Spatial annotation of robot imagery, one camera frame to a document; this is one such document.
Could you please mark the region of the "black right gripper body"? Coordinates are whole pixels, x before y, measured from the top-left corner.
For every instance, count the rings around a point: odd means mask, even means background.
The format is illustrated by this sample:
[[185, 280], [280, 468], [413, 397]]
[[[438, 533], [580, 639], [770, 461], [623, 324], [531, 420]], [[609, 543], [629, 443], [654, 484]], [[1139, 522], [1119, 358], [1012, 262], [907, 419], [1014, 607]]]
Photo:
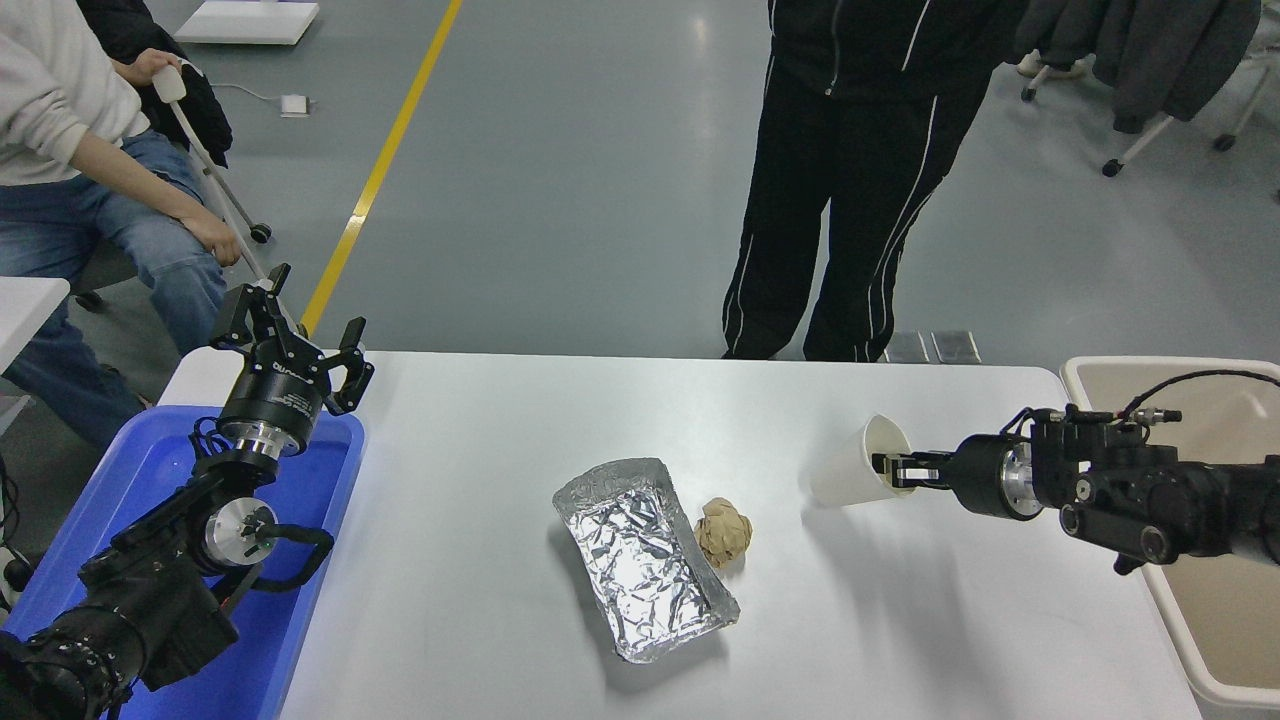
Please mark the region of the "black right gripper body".
[[970, 512], [1014, 519], [1004, 492], [1005, 461], [1014, 441], [1005, 436], [970, 436], [945, 464], [945, 483]]

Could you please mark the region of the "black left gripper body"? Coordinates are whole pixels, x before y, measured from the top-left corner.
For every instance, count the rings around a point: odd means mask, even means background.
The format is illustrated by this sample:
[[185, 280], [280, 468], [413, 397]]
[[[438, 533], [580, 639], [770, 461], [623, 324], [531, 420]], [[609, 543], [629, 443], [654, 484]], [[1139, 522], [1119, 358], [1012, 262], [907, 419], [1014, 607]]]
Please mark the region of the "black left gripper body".
[[329, 382], [314, 373], [246, 357], [218, 418], [218, 430], [239, 438], [253, 428], [270, 428], [292, 441], [308, 441], [328, 395]]

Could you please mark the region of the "seated person's right hand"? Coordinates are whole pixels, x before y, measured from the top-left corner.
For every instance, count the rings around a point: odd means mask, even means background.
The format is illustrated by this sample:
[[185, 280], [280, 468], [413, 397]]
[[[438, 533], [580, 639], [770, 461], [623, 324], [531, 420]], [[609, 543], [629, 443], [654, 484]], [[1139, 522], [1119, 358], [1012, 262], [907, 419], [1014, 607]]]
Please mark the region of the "seated person's right hand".
[[218, 261], [219, 266], [234, 266], [242, 258], [236, 232], [209, 210], [175, 218]]

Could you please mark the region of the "seated person's left hand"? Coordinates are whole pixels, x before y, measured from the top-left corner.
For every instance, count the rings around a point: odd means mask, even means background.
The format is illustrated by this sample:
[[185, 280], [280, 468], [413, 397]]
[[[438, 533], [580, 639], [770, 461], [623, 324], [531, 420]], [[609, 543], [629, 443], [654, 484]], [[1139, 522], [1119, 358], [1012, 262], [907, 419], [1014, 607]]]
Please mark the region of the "seated person's left hand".
[[145, 49], [129, 64], [114, 61], [116, 73], [134, 87], [147, 87], [157, 73], [170, 67], [180, 70], [183, 64], [183, 58], [154, 47]]

